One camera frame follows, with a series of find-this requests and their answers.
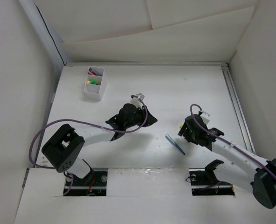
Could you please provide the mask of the blue clear pen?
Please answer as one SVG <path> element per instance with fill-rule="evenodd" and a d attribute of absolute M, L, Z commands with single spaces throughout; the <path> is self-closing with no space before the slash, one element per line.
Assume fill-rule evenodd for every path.
<path fill-rule="evenodd" d="M 103 73 L 101 72 L 101 71 L 99 71 L 99 70 L 96 70 L 96 69 L 94 69 L 94 68 L 92 68 L 91 69 L 94 73 L 96 73 L 98 76 L 102 76 L 103 75 Z"/>

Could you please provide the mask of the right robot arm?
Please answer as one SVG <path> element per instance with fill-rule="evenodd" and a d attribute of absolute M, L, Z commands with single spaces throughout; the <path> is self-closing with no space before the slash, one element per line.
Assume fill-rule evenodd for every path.
<path fill-rule="evenodd" d="M 265 208 L 276 207 L 276 159 L 270 161 L 240 148 L 221 130 L 209 129 L 208 122 L 203 112 L 190 115 L 178 133 L 187 142 L 222 156 L 205 166 L 205 180 L 230 183 L 251 192 Z"/>

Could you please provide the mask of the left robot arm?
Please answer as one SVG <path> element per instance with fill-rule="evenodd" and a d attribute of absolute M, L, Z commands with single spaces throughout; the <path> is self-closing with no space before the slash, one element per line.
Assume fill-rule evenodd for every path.
<path fill-rule="evenodd" d="M 93 180 L 95 171 L 78 157 L 84 146 L 115 141 L 124 136 L 127 129 L 134 126 L 148 127 L 157 121 L 146 106 L 127 103 L 101 128 L 62 125 L 42 147 L 42 153 L 57 172 L 68 172 L 76 176 L 82 185 L 88 185 Z"/>

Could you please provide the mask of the light blue pen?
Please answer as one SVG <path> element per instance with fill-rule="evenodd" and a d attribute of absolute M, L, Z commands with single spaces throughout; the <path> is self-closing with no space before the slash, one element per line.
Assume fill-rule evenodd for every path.
<path fill-rule="evenodd" d="M 170 135 L 166 135 L 165 138 L 179 151 L 181 152 L 183 155 L 186 155 L 186 153 L 181 149 L 181 147 L 175 142 L 175 140 L 170 136 Z"/>

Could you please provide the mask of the white three-compartment organizer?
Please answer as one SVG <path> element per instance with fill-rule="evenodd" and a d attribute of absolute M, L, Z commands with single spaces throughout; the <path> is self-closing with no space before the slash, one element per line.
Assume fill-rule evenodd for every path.
<path fill-rule="evenodd" d="M 84 95 L 91 100 L 101 101 L 107 86 L 105 69 L 102 67 L 90 66 L 88 68 L 84 85 Z"/>

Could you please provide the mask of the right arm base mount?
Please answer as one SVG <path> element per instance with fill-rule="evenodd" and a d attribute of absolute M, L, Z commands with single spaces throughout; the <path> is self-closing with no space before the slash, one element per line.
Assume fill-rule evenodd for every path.
<path fill-rule="evenodd" d="M 214 174 L 214 170 L 223 163 L 223 161 L 214 160 L 204 168 L 189 169 L 189 175 L 185 181 L 191 184 L 193 196 L 235 196 L 233 185 L 219 181 Z"/>

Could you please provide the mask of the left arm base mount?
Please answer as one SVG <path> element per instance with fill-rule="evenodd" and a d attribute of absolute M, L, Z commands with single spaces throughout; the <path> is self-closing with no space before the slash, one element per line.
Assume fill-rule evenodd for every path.
<path fill-rule="evenodd" d="M 95 169 L 93 176 L 85 182 L 71 174 L 64 172 L 64 196 L 106 196 L 108 169 Z"/>

